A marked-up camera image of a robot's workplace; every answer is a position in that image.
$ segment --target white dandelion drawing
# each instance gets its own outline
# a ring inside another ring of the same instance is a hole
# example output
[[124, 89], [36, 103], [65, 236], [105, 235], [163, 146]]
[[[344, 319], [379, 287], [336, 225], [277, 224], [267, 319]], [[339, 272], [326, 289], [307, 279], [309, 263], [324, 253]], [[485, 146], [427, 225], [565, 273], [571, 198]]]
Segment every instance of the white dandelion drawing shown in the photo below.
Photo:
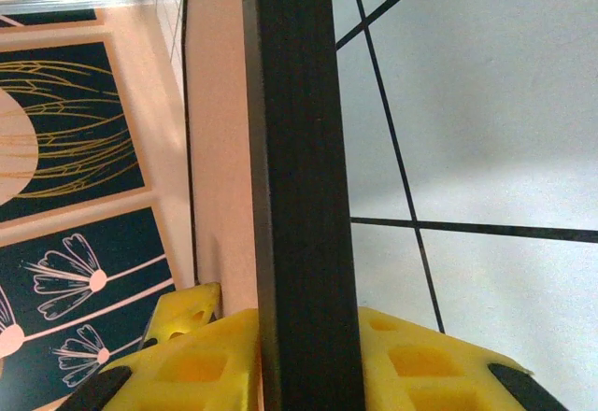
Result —
[[109, 351], [90, 324], [79, 327], [77, 335], [78, 338], [68, 338], [61, 348], [52, 351], [54, 355], [58, 355], [58, 367], [62, 371], [68, 371], [68, 374], [63, 377], [63, 382], [69, 388], [78, 386], [106, 364], [110, 357], [141, 341], [141, 337], [138, 337], [116, 350]]
[[0, 360], [19, 350], [25, 342], [25, 333], [17, 324], [8, 298], [0, 287]]
[[166, 258], [163, 254], [114, 276], [107, 276], [82, 234], [64, 238], [63, 245], [66, 251], [49, 250], [39, 262], [25, 266], [25, 269], [36, 273], [34, 291], [53, 296], [37, 308], [46, 320], [58, 319], [74, 310], [109, 281]]

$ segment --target black vertical post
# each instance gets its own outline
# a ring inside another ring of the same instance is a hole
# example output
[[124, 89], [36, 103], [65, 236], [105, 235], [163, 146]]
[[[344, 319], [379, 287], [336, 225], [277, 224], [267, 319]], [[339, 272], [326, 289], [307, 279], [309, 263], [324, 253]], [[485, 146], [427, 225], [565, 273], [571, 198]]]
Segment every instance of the black vertical post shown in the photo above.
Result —
[[364, 410], [332, 0], [244, 0], [267, 411]]

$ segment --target dark teal art print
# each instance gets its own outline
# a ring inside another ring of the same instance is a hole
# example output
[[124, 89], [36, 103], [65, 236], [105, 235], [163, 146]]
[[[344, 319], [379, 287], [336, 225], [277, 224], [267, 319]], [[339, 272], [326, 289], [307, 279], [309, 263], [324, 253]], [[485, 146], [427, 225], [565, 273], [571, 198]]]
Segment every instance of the dark teal art print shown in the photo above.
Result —
[[95, 21], [97, 16], [93, 9], [79, 9], [73, 11], [36, 12], [28, 14], [0, 14], [0, 32], [3, 30], [28, 29], [35, 25], [75, 24], [78, 22]]
[[145, 186], [107, 49], [0, 52], [0, 226]]
[[0, 411], [49, 404], [135, 351], [173, 290], [150, 207], [0, 248]]

